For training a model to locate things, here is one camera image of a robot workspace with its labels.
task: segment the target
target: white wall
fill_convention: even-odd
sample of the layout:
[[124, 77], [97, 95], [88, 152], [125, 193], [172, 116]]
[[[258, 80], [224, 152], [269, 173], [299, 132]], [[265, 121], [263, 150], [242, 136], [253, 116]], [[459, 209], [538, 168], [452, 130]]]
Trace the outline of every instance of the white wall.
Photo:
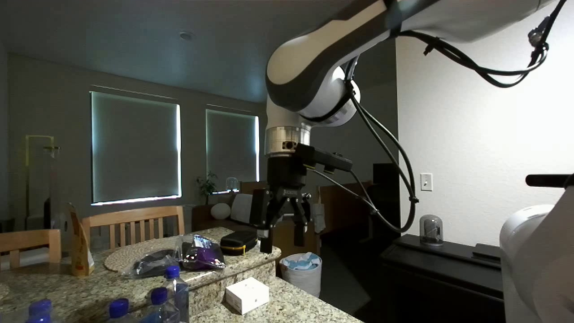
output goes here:
[[[362, 53], [355, 69], [355, 82], [360, 87], [360, 103], [396, 132], [394, 44], [384, 42]], [[359, 112], [341, 127], [314, 129], [312, 145], [351, 159], [353, 172], [362, 181], [373, 179], [373, 163], [389, 161]], [[333, 172], [333, 177], [353, 182], [353, 177], [344, 172]]]
[[57, 157], [54, 161], [55, 182], [52, 188], [55, 193], [55, 197], [52, 197], [55, 217], [61, 217], [63, 211], [68, 209], [68, 202], [75, 204], [80, 215], [102, 211], [102, 208], [89, 206], [89, 89], [95, 84], [172, 96], [181, 102], [181, 181], [185, 204], [197, 202], [199, 195], [195, 195], [197, 188], [193, 179], [206, 172], [206, 105], [215, 103], [238, 111], [262, 112], [262, 103], [231, 100], [183, 87], [140, 82], [68, 64], [11, 55], [9, 193], [12, 200], [12, 213], [16, 217], [23, 217], [25, 213], [25, 170], [21, 161], [25, 134], [55, 136]]
[[7, 48], [0, 41], [0, 218], [7, 217]]
[[[552, 7], [472, 44], [457, 44], [495, 68], [524, 68], [525, 34]], [[522, 84], [500, 89], [425, 44], [396, 44], [398, 129], [414, 172], [434, 173], [434, 191], [420, 191], [418, 215], [436, 213], [445, 238], [498, 243], [504, 220], [516, 209], [554, 202], [559, 188], [531, 188], [525, 173], [572, 173], [574, 3], [549, 37], [547, 62]]]

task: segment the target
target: black cabinet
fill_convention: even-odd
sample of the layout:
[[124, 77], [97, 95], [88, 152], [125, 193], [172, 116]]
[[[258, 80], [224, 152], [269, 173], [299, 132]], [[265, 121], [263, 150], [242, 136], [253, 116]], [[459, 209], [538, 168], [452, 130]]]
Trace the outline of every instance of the black cabinet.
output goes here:
[[[378, 211], [393, 226], [400, 226], [400, 188], [398, 188], [398, 172], [393, 163], [375, 163], [373, 165], [373, 182], [367, 186], [367, 193], [373, 199]], [[373, 217], [371, 220], [371, 238], [380, 247], [387, 247], [398, 231], [391, 229], [382, 218]]]
[[502, 323], [502, 274], [497, 247], [421, 243], [403, 234], [380, 254], [378, 306], [385, 321]]

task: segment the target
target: kitchen counter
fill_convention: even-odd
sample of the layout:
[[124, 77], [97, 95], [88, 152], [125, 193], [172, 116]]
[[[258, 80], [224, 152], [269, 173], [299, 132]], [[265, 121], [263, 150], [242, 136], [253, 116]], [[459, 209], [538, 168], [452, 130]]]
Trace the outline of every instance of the kitchen counter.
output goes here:
[[359, 323], [353, 315], [342, 312], [337, 306], [324, 303], [323, 299], [294, 287], [281, 278], [271, 278], [269, 303], [263, 303], [251, 312], [240, 315], [233, 312], [222, 299], [210, 308], [192, 313], [192, 323], [292, 323], [292, 321], [321, 321], [321, 323]]
[[[219, 242], [229, 233], [224, 227], [199, 231], [202, 236]], [[0, 270], [0, 283], [9, 292], [0, 299], [0, 321], [21, 321], [27, 304], [34, 299], [50, 297], [55, 321], [104, 321], [107, 303], [113, 297], [129, 297], [133, 310], [145, 304], [145, 296], [152, 287], [163, 285], [163, 276], [134, 279], [104, 267], [104, 258], [111, 251], [97, 252], [95, 267], [89, 276], [72, 276], [70, 265], [28, 265], [12, 270]], [[292, 317], [317, 317], [319, 321], [353, 321], [351, 315], [335, 306], [296, 288], [276, 278], [276, 260], [281, 251], [260, 252], [249, 249], [242, 256], [226, 256], [222, 270], [183, 270], [181, 276], [190, 283], [190, 312], [193, 321], [237, 321], [242, 315], [229, 310], [224, 303], [224, 287], [253, 276], [271, 287], [271, 301], [244, 317], [249, 321], [292, 321]]]

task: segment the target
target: bottle cap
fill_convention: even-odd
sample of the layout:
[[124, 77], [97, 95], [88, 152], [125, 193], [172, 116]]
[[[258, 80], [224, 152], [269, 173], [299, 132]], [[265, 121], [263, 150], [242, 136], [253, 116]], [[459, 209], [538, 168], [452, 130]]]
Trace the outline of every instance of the bottle cap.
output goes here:
[[150, 290], [150, 303], [152, 304], [161, 304], [167, 301], [167, 287], [156, 287]]
[[37, 313], [43, 313], [43, 312], [50, 312], [50, 308], [52, 308], [52, 301], [48, 297], [39, 299], [39, 301], [32, 301], [28, 304], [28, 315], [37, 315]]
[[116, 297], [109, 301], [109, 317], [122, 317], [129, 312], [129, 299], [127, 297]]
[[165, 267], [165, 276], [167, 276], [168, 279], [179, 278], [179, 263], [167, 265], [167, 267]]

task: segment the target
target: ceiling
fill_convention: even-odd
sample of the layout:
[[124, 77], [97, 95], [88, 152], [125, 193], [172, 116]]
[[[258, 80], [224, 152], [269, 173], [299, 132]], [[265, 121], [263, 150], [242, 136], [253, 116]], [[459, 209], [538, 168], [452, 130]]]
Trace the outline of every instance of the ceiling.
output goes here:
[[0, 0], [9, 51], [263, 102], [280, 42], [351, 0]]

